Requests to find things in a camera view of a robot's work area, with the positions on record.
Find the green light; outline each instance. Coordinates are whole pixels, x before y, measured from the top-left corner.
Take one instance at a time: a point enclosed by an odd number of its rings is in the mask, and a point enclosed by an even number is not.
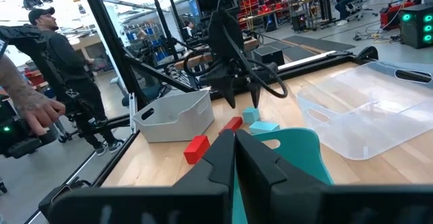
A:
[[[403,15],[403,17],[401,18],[403,21],[407,22],[411,19],[411,15],[410,14],[405,14]]]
[[[425,42],[428,42],[428,41],[431,41],[432,40],[432,36],[431,35],[426,35],[425,37],[424,37],[424,41]]]
[[[430,22],[432,20],[433,20],[433,16],[432,15],[424,16],[424,22]]]

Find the wooden table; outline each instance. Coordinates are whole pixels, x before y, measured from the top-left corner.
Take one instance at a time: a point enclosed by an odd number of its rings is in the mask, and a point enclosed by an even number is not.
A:
[[[289,95],[279,99],[262,89],[260,115],[262,120],[279,123],[281,128],[303,127],[304,121],[295,95],[304,86],[336,76],[358,65],[345,63],[285,81]],[[251,106],[249,93],[236,97],[236,108],[231,109],[223,99],[212,102],[215,120],[206,130],[210,142],[234,116],[241,116]],[[433,183],[433,146],[429,131],[402,143],[369,160],[349,160],[321,144],[323,161],[332,179],[339,184]],[[141,134],[131,144],[105,180],[108,186],[172,185],[191,168],[183,156],[189,142],[147,143]]]
[[[252,38],[252,39],[244,42],[245,51],[251,51],[253,49],[256,49],[257,46],[258,46],[258,41],[255,38]],[[209,48],[209,46],[203,45],[201,47],[197,47],[196,49],[200,50],[200,49],[204,49],[204,48]],[[192,51],[185,52],[185,54],[183,54],[182,58],[186,58],[187,55],[189,55],[191,52]],[[203,55],[197,55],[197,56],[190,58],[188,60],[188,67],[193,68],[193,67],[198,66],[200,64],[206,64],[206,63],[211,62],[211,61],[212,61],[212,55],[210,53],[205,53]],[[183,70],[183,61],[175,63],[175,68],[177,70]]]

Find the sneaker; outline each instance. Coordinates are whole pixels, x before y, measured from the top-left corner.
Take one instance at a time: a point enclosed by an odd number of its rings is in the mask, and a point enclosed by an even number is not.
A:
[[[97,155],[97,156],[102,156],[102,155],[104,155],[104,154],[106,153],[106,151],[107,151],[107,143],[106,143],[106,142],[103,142],[103,143],[101,144],[101,147],[95,149],[95,151],[96,151],[96,155]]]
[[[108,149],[110,150],[110,153],[116,153],[117,151],[119,151],[121,149],[121,147],[123,146],[124,141],[117,139],[116,142],[114,142],[113,144],[108,146]]]
[[[343,26],[346,25],[347,23],[348,23],[347,20],[341,20],[337,23],[337,26]]]

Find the floor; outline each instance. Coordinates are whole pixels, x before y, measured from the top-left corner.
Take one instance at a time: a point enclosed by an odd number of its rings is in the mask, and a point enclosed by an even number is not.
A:
[[[390,0],[372,0],[369,7],[378,12]],[[295,34],[289,26],[282,26],[267,35],[277,39],[283,39],[292,35],[301,35],[314,39],[325,39],[356,46],[350,51],[357,54],[368,46],[375,46],[379,51],[379,58],[389,62],[418,62],[431,63],[433,61],[433,47],[416,50],[399,43],[374,43],[372,39],[354,41],[355,32],[377,30],[379,18],[366,14],[360,21],[349,22],[345,26],[330,26],[324,30],[310,31]],[[397,30],[383,34],[384,36],[397,35]],[[101,95],[109,118],[128,113],[128,109],[121,106],[122,93],[116,85],[110,85],[110,80],[115,76],[108,72],[97,76],[97,84],[101,89]],[[70,123],[63,118],[65,126],[71,131]],[[115,136],[127,137],[127,128],[118,129]],[[0,196],[0,214],[8,223],[20,224],[25,222],[37,209],[39,201],[55,186],[63,183],[71,173],[92,153],[92,148],[82,139],[74,138],[74,141],[61,144],[52,143],[41,148],[37,153],[25,156],[19,160],[0,158],[0,176],[3,178],[9,193]],[[111,155],[94,157],[89,164],[78,174],[83,179],[92,181]],[[42,215],[39,215],[33,223],[46,223]]]

